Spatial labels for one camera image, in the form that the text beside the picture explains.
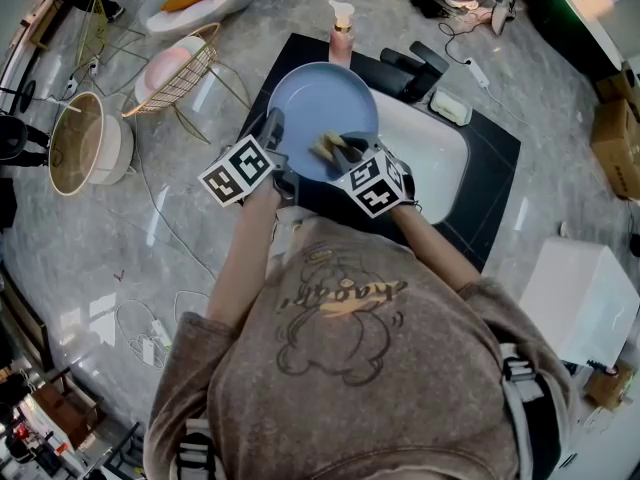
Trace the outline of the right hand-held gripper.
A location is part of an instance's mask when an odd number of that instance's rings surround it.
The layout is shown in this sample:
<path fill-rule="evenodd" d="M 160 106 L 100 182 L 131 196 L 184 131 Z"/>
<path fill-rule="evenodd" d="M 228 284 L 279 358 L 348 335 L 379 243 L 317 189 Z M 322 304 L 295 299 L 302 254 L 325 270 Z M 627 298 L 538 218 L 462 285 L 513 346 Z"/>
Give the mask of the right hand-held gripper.
<path fill-rule="evenodd" d="M 331 164 L 346 173 L 333 185 L 366 215 L 378 217 L 399 204 L 415 203 L 410 167 L 380 151 L 383 146 L 377 134 L 342 134 L 341 139 L 344 145 L 331 147 Z"/>

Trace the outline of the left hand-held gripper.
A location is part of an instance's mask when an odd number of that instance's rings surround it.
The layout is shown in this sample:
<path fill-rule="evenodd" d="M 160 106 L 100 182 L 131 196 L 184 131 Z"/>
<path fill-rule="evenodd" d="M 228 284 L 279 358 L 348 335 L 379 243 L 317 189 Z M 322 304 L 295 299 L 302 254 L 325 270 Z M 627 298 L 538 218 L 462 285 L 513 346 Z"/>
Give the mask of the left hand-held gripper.
<path fill-rule="evenodd" d="M 244 200 L 267 178 L 285 205 L 297 203 L 299 177 L 289 167 L 288 156 L 276 151 L 284 134 L 284 120 L 282 110 L 272 108 L 256 138 L 242 138 L 198 176 L 221 207 Z"/>

